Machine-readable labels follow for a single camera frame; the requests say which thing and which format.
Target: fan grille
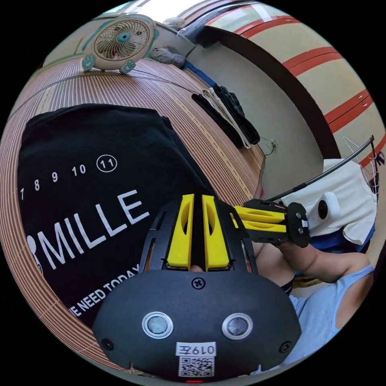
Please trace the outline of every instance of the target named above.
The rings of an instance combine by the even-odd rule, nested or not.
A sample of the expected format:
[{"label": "fan grille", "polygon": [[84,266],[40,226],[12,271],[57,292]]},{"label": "fan grille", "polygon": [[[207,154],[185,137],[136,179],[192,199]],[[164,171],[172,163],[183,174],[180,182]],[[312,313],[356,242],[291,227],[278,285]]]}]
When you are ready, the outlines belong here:
[{"label": "fan grille", "polygon": [[[118,37],[128,33],[129,40],[124,43]],[[94,43],[96,54],[107,60],[123,60],[138,54],[148,43],[150,38],[149,27],[140,21],[121,21],[103,30]]]}]

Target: black pole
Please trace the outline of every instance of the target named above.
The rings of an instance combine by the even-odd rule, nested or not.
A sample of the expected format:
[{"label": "black pole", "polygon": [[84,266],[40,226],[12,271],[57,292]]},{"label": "black pole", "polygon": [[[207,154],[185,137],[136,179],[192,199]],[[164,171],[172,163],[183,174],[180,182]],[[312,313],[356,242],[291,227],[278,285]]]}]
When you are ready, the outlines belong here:
[{"label": "black pole", "polygon": [[288,190],[287,192],[279,194],[279,195],[277,195],[275,197],[272,197],[272,198],[270,198],[268,200],[265,200],[265,201],[276,201],[276,200],[279,200],[282,197],[287,196],[288,194],[297,192],[297,191],[299,191],[301,189],[304,189],[305,187],[313,184],[314,182],[319,181],[320,179],[322,179],[323,177],[328,176],[329,174],[331,174],[332,172],[336,171],[337,169],[339,169],[343,165],[346,165],[349,161],[351,161],[353,158],[355,158],[359,153],[362,153],[362,151],[364,151],[373,142],[374,142],[374,136],[371,136],[370,139],[365,144],[363,144],[357,151],[355,151],[353,154],[351,154],[350,156],[345,158],[343,161],[341,161],[338,164],[336,164],[335,166],[333,166],[331,169],[328,169],[324,173],[322,173],[322,174],[312,178],[311,180],[309,180],[307,182],[304,182],[304,183],[302,183],[302,184],[292,188],[291,190]]},{"label": "black pole", "polygon": [[374,141],[371,143],[371,149],[373,150],[373,155],[374,155],[374,164],[375,164],[375,175],[373,176],[374,180],[374,187],[376,189],[376,194],[377,194],[377,203],[379,200],[379,174],[378,174],[378,164],[377,164],[377,153],[375,152],[374,148]]}]

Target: cable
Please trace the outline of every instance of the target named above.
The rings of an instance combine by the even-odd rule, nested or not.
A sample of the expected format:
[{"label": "cable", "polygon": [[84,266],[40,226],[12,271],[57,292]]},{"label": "cable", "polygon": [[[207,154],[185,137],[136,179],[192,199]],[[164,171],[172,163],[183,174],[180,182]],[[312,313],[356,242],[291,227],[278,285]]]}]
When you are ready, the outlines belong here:
[{"label": "cable", "polygon": [[272,149],[272,151],[270,152],[270,153],[268,153],[268,154],[264,154],[266,157],[268,157],[268,156],[270,156],[272,153],[273,153],[273,151],[275,150],[275,148],[273,148]]},{"label": "cable", "polygon": [[[157,75],[154,75],[154,74],[149,74],[145,71],[140,71],[140,70],[136,70],[138,72],[143,72],[145,74],[148,74],[148,75],[152,75],[152,76],[157,76]],[[101,76],[101,73],[100,72],[95,72],[95,73],[87,73],[87,74],[78,74],[78,75],[73,75],[73,76],[68,76],[66,78],[63,78],[63,79],[60,79],[60,80],[57,80],[55,82],[52,82],[50,83],[49,85],[41,88],[39,91],[35,92],[34,94],[32,94],[29,98],[27,98],[7,119],[7,123],[9,122],[10,119],[12,119],[12,117],[26,104],[28,103],[32,98],[34,98],[35,96],[37,96],[39,93],[41,93],[42,91],[44,90],[47,90],[48,88],[52,87],[52,86],[55,86],[56,84],[59,84],[61,82],[64,82],[66,80],[71,80],[71,79],[76,79],[76,78],[86,78],[88,76]],[[114,73],[109,73],[109,74],[104,74],[103,76],[124,76],[124,77],[127,77],[127,75],[124,75],[124,74],[118,74],[116,72]],[[184,90],[186,91],[189,91],[193,94],[196,93],[196,91],[192,91],[192,90],[189,90],[188,88],[185,88],[184,86],[181,86],[177,83],[174,83],[174,82],[171,82],[171,81],[167,81],[165,79],[151,79],[151,78],[145,78],[143,76],[131,76],[131,78],[138,78],[138,79],[148,79],[148,80],[153,80],[155,82],[162,82],[162,83],[169,83],[169,84],[172,84],[174,86],[177,86],[177,87],[180,87],[180,88],[183,88]]]},{"label": "cable", "polygon": [[264,139],[264,140],[266,140],[266,141],[268,141],[268,142],[272,142],[272,140],[268,140],[267,138],[264,138],[264,137],[262,137],[262,136],[260,136],[260,138],[262,138],[262,139]]},{"label": "cable", "polygon": [[159,81],[159,82],[163,82],[163,83],[173,84],[173,85],[175,85],[175,86],[177,86],[177,87],[183,88],[184,90],[191,92],[192,94],[195,94],[195,93],[196,93],[196,91],[189,90],[188,88],[186,88],[186,87],[184,87],[184,86],[181,86],[180,84],[174,83],[174,82],[172,82],[171,80],[165,80],[165,79],[162,79],[159,75],[152,74],[152,73],[146,72],[146,71],[137,70],[137,69],[135,69],[135,68],[134,68],[133,71],[141,72],[141,73],[143,73],[143,74],[150,75],[150,76],[156,76],[156,77],[158,78],[158,79],[149,79],[149,80],[155,80],[155,81]]}]

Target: label sticker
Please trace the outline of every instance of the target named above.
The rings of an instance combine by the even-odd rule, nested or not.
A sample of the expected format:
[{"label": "label sticker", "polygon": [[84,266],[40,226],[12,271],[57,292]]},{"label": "label sticker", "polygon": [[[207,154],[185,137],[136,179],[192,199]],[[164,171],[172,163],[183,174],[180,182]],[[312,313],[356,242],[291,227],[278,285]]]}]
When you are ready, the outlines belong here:
[{"label": "label sticker", "polygon": [[179,359],[178,376],[201,378],[214,376],[216,342],[176,344]]}]

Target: number 11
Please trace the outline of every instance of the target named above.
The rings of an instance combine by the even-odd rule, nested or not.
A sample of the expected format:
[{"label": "number 11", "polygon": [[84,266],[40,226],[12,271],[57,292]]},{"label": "number 11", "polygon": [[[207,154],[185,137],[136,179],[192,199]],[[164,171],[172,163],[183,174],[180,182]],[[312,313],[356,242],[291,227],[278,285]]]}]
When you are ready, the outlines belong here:
[{"label": "number 11", "polygon": [[[108,161],[109,163],[110,163],[110,165],[111,166],[114,166],[114,164],[113,164],[113,160],[110,158],[109,159],[109,161]],[[103,168],[105,169],[106,168],[106,165],[105,165],[105,162],[104,162],[104,160],[101,160],[101,164],[102,164],[102,166],[103,166]]]}]

